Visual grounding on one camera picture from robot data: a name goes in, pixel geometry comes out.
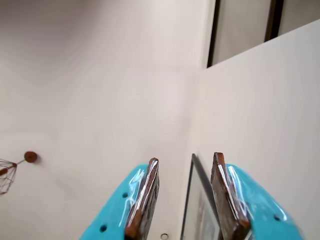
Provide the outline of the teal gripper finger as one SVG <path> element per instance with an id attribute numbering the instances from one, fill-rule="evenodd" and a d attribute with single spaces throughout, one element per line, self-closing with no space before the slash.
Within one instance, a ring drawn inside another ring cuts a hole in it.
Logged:
<path id="1" fill-rule="evenodd" d="M 146 240 L 160 188 L 159 160 L 137 165 L 116 188 L 81 240 Z"/>
<path id="2" fill-rule="evenodd" d="M 215 152 L 210 183 L 225 240 L 301 240 L 293 218 L 244 170 Z"/>

